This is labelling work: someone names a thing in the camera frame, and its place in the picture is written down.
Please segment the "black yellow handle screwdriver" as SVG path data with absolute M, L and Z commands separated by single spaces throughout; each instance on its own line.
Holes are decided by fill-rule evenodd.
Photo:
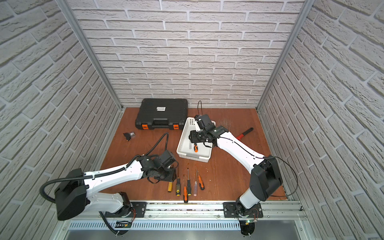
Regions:
M 180 195 L 181 195 L 181 179 L 177 178 L 177 182 L 176 182 L 176 196 L 180 196 Z

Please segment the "black green handle screwdriver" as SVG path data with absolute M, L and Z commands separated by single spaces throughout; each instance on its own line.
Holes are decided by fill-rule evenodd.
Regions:
M 189 168 L 187 168 L 187 194 L 188 196 L 192 195 L 191 180 L 189 174 Z

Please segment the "clear pink handle screwdriver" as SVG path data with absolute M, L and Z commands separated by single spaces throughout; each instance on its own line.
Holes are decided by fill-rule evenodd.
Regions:
M 194 183 L 194 196 L 196 197 L 198 194 L 198 177 L 197 172 L 195 174 L 195 183 Z

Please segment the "long orange handle screwdriver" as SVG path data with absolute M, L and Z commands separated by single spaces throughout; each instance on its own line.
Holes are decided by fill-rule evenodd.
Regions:
M 183 183 L 184 183 L 183 201 L 184 203 L 188 203 L 188 189 L 185 181 L 185 176 L 183 176 Z

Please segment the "orange grey handle screwdriver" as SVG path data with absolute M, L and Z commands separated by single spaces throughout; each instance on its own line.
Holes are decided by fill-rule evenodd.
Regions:
M 205 189 L 204 182 L 203 182 L 202 177 L 200 176 L 197 168 L 196 168 L 196 172 L 197 172 L 199 187 L 200 187 L 201 191 L 203 191 Z

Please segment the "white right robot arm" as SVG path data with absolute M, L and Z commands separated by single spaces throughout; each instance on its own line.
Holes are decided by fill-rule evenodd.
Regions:
M 264 156 L 243 144 L 223 126 L 217 127 L 208 115 L 196 115 L 197 129 L 191 131 L 193 144 L 212 143 L 241 163 L 250 173 L 249 188 L 236 200 L 235 215 L 245 218 L 259 202 L 266 201 L 283 184 L 276 157 Z

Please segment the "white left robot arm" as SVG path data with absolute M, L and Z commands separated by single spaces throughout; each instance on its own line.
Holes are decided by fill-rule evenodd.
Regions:
M 105 194 L 103 190 L 141 179 L 173 182 L 176 179 L 175 156 L 170 151 L 161 155 L 137 156 L 129 163 L 114 168 L 83 172 L 71 171 L 55 190 L 57 218 L 72 219 L 85 212 L 102 212 L 112 217 L 126 217 L 133 206 L 125 192 Z

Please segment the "white perforated plastic bin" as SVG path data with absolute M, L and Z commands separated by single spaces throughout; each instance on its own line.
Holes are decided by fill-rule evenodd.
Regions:
M 193 117 L 188 117 L 186 119 L 186 124 L 178 144 L 177 154 L 180 158 L 208 163 L 212 154 L 212 143 L 197 143 L 199 149 L 197 153 L 194 151 L 193 143 L 192 149 L 189 149 L 189 143 L 191 143 L 189 140 L 190 131 L 196 131 L 197 127 L 198 125 Z

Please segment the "red pipe wrench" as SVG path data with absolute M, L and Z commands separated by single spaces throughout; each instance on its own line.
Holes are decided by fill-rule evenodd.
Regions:
M 254 130 L 254 128 L 249 128 L 247 129 L 246 131 L 244 131 L 243 133 L 241 133 L 240 135 L 238 135 L 236 137 L 237 140 L 241 140 L 244 136 L 246 136 L 247 134 L 249 134 L 250 132 L 252 132 Z

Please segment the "black plastic tool case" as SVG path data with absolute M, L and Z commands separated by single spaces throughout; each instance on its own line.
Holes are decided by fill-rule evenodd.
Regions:
M 188 117 L 186 99 L 143 99 L 135 126 L 139 130 L 182 130 Z

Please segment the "small black clear object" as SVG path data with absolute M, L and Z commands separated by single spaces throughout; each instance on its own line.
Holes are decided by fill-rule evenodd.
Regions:
M 127 142 L 129 142 L 132 138 L 135 137 L 135 133 L 134 132 L 130 132 L 130 133 L 123 133 L 125 139 Z

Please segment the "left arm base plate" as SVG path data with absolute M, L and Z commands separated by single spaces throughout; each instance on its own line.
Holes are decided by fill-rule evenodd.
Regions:
M 116 213 L 105 212 L 106 218 L 133 218 L 136 214 L 136 218 L 143 218 L 146 212 L 147 202 L 130 202 L 129 204 L 123 204 L 123 207 Z

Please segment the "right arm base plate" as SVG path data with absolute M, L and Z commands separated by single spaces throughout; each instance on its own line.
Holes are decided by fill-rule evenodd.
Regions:
M 261 204 L 253 205 L 246 209 L 240 202 L 224 202 L 223 203 L 225 218 L 263 218 L 263 210 Z

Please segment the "aluminium mounting rail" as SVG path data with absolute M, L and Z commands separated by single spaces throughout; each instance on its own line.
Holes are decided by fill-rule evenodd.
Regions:
M 266 201 L 260 202 L 264 217 L 253 218 L 225 218 L 223 201 L 144 201 L 147 202 L 146 212 L 139 220 L 307 220 L 308 217 L 302 210 L 298 201 Z

